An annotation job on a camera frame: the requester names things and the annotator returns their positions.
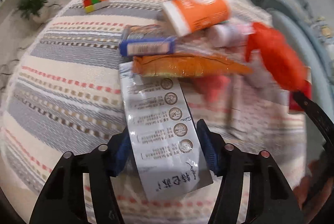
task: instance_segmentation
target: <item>screw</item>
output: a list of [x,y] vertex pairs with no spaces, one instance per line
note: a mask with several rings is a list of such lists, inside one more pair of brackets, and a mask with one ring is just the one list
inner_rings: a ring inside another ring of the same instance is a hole
[[268,158],[270,156],[270,153],[267,152],[266,150],[261,151],[261,156],[263,156],[264,158]]
[[70,158],[72,156],[72,152],[70,152],[70,151],[67,151],[67,152],[65,152],[64,154],[63,154],[63,157],[65,158],[65,159],[68,159],[68,158]]
[[108,149],[108,146],[106,144],[102,144],[99,146],[99,151],[106,151]]
[[232,144],[226,144],[225,145],[225,149],[227,149],[227,150],[234,150],[234,145],[232,145]]

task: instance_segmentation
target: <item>blue package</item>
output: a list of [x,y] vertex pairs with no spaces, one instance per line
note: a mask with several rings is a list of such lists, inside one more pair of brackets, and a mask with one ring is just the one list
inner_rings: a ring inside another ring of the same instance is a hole
[[158,24],[124,28],[119,45],[122,56],[162,55],[174,53],[176,36]]

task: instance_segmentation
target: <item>circular icon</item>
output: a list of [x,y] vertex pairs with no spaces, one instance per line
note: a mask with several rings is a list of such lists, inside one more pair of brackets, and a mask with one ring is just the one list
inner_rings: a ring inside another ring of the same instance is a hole
[[165,102],[169,105],[173,105],[177,102],[177,95],[175,93],[169,92],[165,95]]
[[169,110],[169,117],[172,120],[179,120],[182,117],[182,111],[179,108],[172,108]]
[[188,131],[188,128],[185,124],[183,123],[178,123],[174,126],[174,133],[177,136],[185,136]]
[[183,153],[191,152],[192,150],[192,142],[188,139],[183,139],[179,144],[179,149]]
[[168,90],[173,87],[173,81],[169,78],[163,78],[160,82],[160,85],[163,89]]

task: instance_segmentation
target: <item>white snack bag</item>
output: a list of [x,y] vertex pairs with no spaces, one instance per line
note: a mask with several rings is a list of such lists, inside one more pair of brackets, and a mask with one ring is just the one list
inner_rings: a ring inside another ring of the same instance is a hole
[[132,150],[148,200],[169,200],[212,178],[177,79],[143,78],[120,64]]

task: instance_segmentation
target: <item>orange snack package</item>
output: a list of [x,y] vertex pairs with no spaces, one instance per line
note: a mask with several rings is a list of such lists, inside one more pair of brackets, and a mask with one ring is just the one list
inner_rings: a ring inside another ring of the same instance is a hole
[[307,70],[296,52],[286,43],[284,36],[258,22],[253,23],[253,29],[254,33],[248,36],[246,62],[250,61],[252,50],[259,49],[264,66],[282,89],[301,90]]
[[231,15],[228,0],[171,0],[163,3],[162,10],[179,37],[225,21]]
[[133,57],[133,72],[144,77],[200,77],[225,74],[249,74],[252,70],[225,56],[173,54]]

